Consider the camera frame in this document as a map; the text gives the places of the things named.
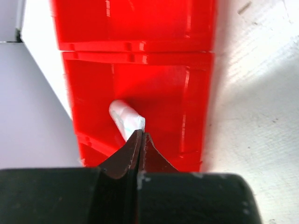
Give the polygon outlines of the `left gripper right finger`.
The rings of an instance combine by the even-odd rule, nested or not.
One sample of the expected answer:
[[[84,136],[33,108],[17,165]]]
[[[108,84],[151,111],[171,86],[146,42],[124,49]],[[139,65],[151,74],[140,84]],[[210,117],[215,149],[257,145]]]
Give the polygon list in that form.
[[[259,224],[248,183],[239,175],[179,172],[142,136],[137,175],[140,224]]]

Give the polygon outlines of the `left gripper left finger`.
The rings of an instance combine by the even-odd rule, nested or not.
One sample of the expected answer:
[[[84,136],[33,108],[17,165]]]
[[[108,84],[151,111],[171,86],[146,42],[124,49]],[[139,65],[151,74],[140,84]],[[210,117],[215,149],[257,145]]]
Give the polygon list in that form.
[[[92,168],[0,172],[3,224],[132,224],[142,131]]]

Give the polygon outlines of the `toothpaste tube green cap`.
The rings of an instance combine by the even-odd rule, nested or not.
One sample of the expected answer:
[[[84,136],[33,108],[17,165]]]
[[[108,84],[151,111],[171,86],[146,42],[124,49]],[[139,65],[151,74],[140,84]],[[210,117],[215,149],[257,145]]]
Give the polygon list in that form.
[[[145,118],[122,100],[114,100],[110,104],[109,114],[125,141],[135,130],[145,130]]]

